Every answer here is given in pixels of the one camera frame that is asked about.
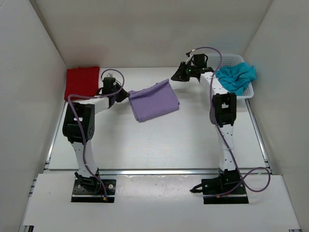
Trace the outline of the lilac t shirt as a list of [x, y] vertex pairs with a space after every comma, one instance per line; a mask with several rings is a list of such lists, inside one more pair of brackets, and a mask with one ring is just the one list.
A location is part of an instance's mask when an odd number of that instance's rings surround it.
[[180, 108], [180, 102], [168, 79], [149, 88], [129, 91], [129, 102], [138, 122], [145, 122], [178, 111]]

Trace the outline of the red t shirt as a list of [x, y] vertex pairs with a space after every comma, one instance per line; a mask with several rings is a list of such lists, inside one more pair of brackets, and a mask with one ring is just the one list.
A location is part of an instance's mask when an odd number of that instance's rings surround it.
[[98, 90], [99, 71], [98, 66], [67, 69], [64, 100], [67, 101], [71, 94], [95, 96]]

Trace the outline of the teal t shirt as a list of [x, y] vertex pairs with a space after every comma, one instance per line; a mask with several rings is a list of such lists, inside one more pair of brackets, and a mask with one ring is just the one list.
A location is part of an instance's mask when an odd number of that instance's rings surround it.
[[220, 84], [228, 91], [242, 96], [249, 84], [257, 79], [255, 67], [246, 62], [236, 66], [221, 67], [215, 74]]

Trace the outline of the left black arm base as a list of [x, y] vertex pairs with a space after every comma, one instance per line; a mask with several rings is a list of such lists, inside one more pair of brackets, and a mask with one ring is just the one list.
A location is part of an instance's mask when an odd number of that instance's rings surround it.
[[106, 195], [101, 183], [81, 183], [77, 178], [74, 181], [71, 202], [72, 203], [114, 203], [116, 191], [116, 179], [102, 179], [106, 189]]

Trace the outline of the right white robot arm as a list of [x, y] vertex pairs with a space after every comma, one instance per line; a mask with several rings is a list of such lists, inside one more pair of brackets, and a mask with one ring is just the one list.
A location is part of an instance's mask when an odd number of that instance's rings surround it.
[[228, 193], [234, 188], [234, 182], [240, 180], [239, 172], [231, 153], [234, 151], [233, 128], [237, 114], [237, 97], [228, 92], [218, 81], [215, 71], [207, 66], [205, 54], [187, 54], [187, 61], [181, 62], [172, 81], [188, 82], [195, 77], [210, 95], [210, 121], [217, 129], [220, 158], [217, 188]]

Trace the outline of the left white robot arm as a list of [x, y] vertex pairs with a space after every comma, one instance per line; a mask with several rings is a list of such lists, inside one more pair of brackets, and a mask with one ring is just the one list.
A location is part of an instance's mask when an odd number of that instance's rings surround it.
[[114, 77], [104, 77], [103, 87], [98, 90], [97, 96], [68, 103], [62, 133], [75, 152], [78, 163], [76, 177], [85, 179], [84, 187], [90, 193], [97, 193], [101, 188], [91, 145], [95, 133], [95, 115], [128, 97], [129, 93]]

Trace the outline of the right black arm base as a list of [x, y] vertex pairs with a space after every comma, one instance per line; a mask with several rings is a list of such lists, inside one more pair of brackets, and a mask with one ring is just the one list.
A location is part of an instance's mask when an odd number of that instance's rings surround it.
[[229, 182], [219, 177], [202, 179], [194, 186], [191, 193], [202, 193], [203, 204], [248, 204], [245, 186], [240, 182]]

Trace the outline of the white plastic basket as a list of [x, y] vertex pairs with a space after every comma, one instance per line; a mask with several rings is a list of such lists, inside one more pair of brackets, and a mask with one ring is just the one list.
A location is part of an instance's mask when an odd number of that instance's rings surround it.
[[[215, 55], [215, 54], [209, 54], [208, 55], [208, 61], [207, 65], [209, 67], [212, 67], [214, 70], [219, 70], [221, 67], [224, 66], [236, 66], [239, 63], [245, 62], [243, 58], [240, 55], [234, 55], [234, 54], [223, 54], [222, 56]], [[237, 96], [238, 99], [245, 99], [245, 98], [252, 98], [254, 96], [252, 82], [249, 84], [247, 89], [243, 92], [242, 96]]]

